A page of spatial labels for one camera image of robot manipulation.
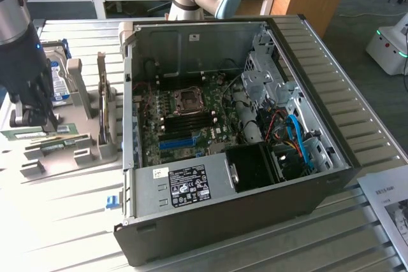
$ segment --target red cable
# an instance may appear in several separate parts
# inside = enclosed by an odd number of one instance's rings
[[[302,151],[300,151],[299,146],[293,141],[294,146],[296,147],[296,151],[299,153],[299,156],[302,157]]]
[[[143,109],[143,112],[145,113],[147,110],[147,107],[149,106],[151,100],[152,100],[152,87],[150,86],[150,83],[147,82],[138,82],[133,88],[132,90],[135,90],[137,88],[137,86],[139,85],[147,85],[147,87],[149,88],[149,100],[147,100],[147,103],[145,105],[145,108]]]
[[[266,133],[265,141],[268,140],[270,129],[272,128],[273,122],[275,121],[275,117],[276,117],[276,115],[277,115],[278,113],[286,113],[286,111],[284,111],[284,110],[277,110],[277,111],[273,114],[273,116],[272,116],[272,121],[270,122],[270,125],[269,125],[269,128],[268,128],[268,132]]]

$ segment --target floor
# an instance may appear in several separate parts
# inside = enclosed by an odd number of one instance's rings
[[[335,58],[357,85],[385,126],[408,152],[408,93],[402,76],[387,75],[365,52],[379,26],[395,25],[403,15],[341,17],[360,13],[398,14],[408,11],[408,3],[397,0],[341,0],[323,38]]]

